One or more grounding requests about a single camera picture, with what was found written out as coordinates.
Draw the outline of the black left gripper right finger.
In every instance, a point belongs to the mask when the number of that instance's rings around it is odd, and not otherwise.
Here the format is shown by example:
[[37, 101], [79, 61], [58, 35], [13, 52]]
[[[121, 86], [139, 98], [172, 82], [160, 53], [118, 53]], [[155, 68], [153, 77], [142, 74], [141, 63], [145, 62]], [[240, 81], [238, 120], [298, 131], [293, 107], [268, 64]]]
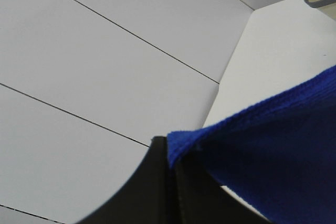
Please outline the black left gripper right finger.
[[181, 223], [270, 223], [224, 191], [195, 155], [175, 165]]

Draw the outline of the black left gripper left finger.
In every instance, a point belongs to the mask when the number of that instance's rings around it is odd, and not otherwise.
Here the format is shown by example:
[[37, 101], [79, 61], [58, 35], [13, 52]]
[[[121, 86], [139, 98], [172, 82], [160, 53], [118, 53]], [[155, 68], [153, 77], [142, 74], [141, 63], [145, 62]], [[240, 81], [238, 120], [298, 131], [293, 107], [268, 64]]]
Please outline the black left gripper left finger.
[[181, 223], [166, 137], [156, 136], [128, 181], [80, 223]]

